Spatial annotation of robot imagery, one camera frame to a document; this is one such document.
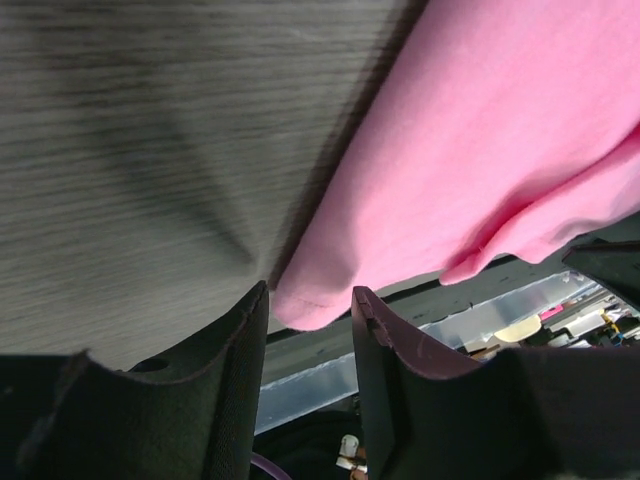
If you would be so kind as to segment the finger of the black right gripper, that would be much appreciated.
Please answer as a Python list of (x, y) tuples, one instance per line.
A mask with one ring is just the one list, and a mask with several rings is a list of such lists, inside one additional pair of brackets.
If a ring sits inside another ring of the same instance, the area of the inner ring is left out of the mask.
[(598, 283), (639, 309), (639, 242), (592, 243), (571, 247), (562, 261), (571, 270)]

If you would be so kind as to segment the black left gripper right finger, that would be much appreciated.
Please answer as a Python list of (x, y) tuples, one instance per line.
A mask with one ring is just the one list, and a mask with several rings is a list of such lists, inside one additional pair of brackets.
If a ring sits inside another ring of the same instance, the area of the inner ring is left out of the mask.
[(516, 348), (479, 362), (353, 291), (372, 479), (635, 479), (639, 351)]

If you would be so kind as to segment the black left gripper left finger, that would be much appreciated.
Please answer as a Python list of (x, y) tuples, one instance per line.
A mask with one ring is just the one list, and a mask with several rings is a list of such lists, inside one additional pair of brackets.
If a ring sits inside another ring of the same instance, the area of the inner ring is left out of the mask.
[(1, 359), (5, 479), (245, 479), (269, 292), (128, 371), (87, 351)]

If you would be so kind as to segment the pink t shirt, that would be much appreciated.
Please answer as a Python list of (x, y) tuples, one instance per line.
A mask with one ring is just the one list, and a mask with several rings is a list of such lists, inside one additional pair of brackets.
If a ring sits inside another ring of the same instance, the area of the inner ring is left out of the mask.
[(635, 1), (431, 1), (275, 288), (289, 328), (352, 289), (538, 263), (639, 209)]

